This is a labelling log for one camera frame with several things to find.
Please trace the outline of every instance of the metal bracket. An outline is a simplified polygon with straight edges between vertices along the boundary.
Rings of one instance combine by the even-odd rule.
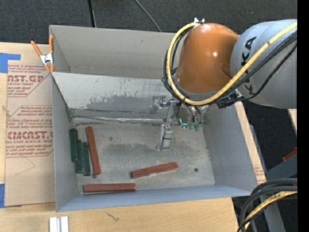
[[[170,100],[168,102],[164,100],[160,100],[161,107],[166,107],[166,106],[169,106],[169,107],[168,107],[167,115],[163,119],[165,123],[161,125],[160,142],[156,145],[156,149],[158,151],[161,151],[161,150],[164,151],[169,148],[169,144],[170,144],[170,141],[173,135],[173,131],[170,127],[170,122],[173,119],[175,104],[176,102],[174,100]]]

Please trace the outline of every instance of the cardboard sheet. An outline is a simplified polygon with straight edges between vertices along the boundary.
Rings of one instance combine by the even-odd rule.
[[[47,45],[38,46],[48,53]],[[2,68],[7,76],[7,100],[1,108],[6,116],[5,142],[1,141],[1,148],[5,145],[1,154],[5,154],[4,205],[54,202],[51,75],[31,44],[0,43],[0,52],[20,56],[20,60],[9,58]]]

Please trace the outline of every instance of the bin floor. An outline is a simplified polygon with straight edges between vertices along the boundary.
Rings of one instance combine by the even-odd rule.
[[[137,190],[214,185],[212,165],[203,130],[194,131],[172,126],[170,148],[157,151],[160,125],[104,121],[75,122],[78,137],[86,139],[85,128],[92,126],[101,174],[96,178],[76,174],[79,191],[82,185],[104,183],[136,183]],[[177,162],[176,170],[131,178],[131,171],[164,163]]]

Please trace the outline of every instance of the wooden table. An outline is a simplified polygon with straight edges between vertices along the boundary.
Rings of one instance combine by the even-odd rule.
[[[70,232],[235,232],[230,198],[55,212],[55,204],[0,209],[1,231],[48,231],[50,217],[69,217]]]

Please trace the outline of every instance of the black cable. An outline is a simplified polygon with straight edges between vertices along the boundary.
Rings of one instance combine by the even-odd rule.
[[[281,200],[288,200],[288,199],[297,199],[297,197],[296,197],[296,196],[293,196],[293,197],[288,197],[288,196],[287,196],[287,197],[284,197],[284,198],[281,199]],[[265,206],[264,208],[262,208],[258,213],[254,214],[252,217],[246,219],[242,224],[240,224],[240,226],[239,226],[237,232],[239,232],[240,230],[243,230],[243,227],[244,227],[248,222],[252,222],[252,221],[253,221],[254,219],[256,219],[258,216],[260,216],[260,215],[263,213],[263,211],[264,211],[266,208],[268,208],[268,206],[269,206],[270,204],[268,204],[267,206]]]
[[[237,84],[232,86],[226,93],[231,93],[237,89],[240,85],[244,84],[250,77],[252,77],[258,70],[260,70],[265,64],[272,60],[279,52],[286,48],[289,44],[297,40],[297,30],[293,32],[288,38],[281,42],[276,48],[274,48],[270,54],[268,54],[252,71],[250,71],[244,78],[239,80]]]
[[[156,24],[155,20],[151,17],[151,15],[147,12],[147,10],[141,5],[141,3],[138,0],[134,0],[134,1],[140,6],[140,8],[146,13],[146,15],[148,15],[149,19],[153,22],[153,24],[158,29],[158,31],[162,32],[160,27]]]
[[[284,59],[277,65],[277,67],[271,72],[271,74],[266,78],[265,82],[261,85],[261,87],[258,89],[258,91],[252,95],[249,98],[245,98],[245,97],[241,97],[241,98],[237,98],[237,99],[233,99],[233,100],[217,100],[217,101],[213,101],[211,103],[209,103],[209,105],[214,104],[214,103],[225,103],[225,102],[238,102],[238,101],[244,101],[244,100],[249,100],[252,99],[254,97],[256,97],[267,85],[267,83],[270,81],[270,79],[272,78],[272,76],[279,70],[279,68],[285,63],[285,61],[293,54],[293,52],[296,50],[297,48],[297,44],[295,44],[295,46],[293,47],[293,49],[284,57]],[[274,56],[272,54],[269,55],[271,58],[267,58],[266,62],[263,62],[263,65],[265,65],[268,61],[270,61]],[[258,66],[258,69],[253,70],[252,72],[250,72],[245,78],[243,78],[243,80],[237,84],[236,87],[234,87],[235,89],[238,88],[241,84],[243,84],[245,82],[245,79],[248,79],[249,77],[251,77],[254,73],[256,73],[260,68],[260,65]]]
[[[297,183],[297,178],[281,178],[281,179],[275,179],[275,180],[269,180],[266,181],[258,186],[256,186],[252,192],[251,195],[258,192],[259,190],[267,187],[267,186],[271,186],[271,185],[282,185],[282,184],[293,184],[293,183]]]
[[[92,9],[92,2],[91,0],[87,0],[88,1],[88,7],[89,7],[89,12],[90,12],[90,17],[91,17],[91,25],[93,28],[96,28],[96,22],[95,22],[95,16],[93,13],[93,9]]]
[[[240,216],[239,216],[239,222],[242,224],[245,220],[245,216],[247,213],[247,209],[249,206],[257,199],[262,197],[263,195],[266,194],[271,194],[271,193],[276,193],[276,192],[281,192],[281,191],[297,191],[297,187],[270,187],[270,188],[265,188],[255,194],[253,194],[243,205]]]
[[[295,49],[297,48],[297,44],[295,45],[295,47],[292,49],[291,52],[289,52],[288,55],[286,55],[284,57],[284,59],[277,65],[277,67],[270,73],[270,75],[266,78],[265,82],[261,85],[261,87],[257,90],[257,92],[252,95],[251,97],[247,98],[247,100],[252,99],[254,97],[256,97],[259,93],[261,93],[261,91],[265,88],[265,86],[267,85],[267,83],[270,81],[270,79],[273,77],[273,75],[279,70],[279,68],[285,63],[285,61],[289,58],[290,55],[293,54],[293,52],[295,51]]]

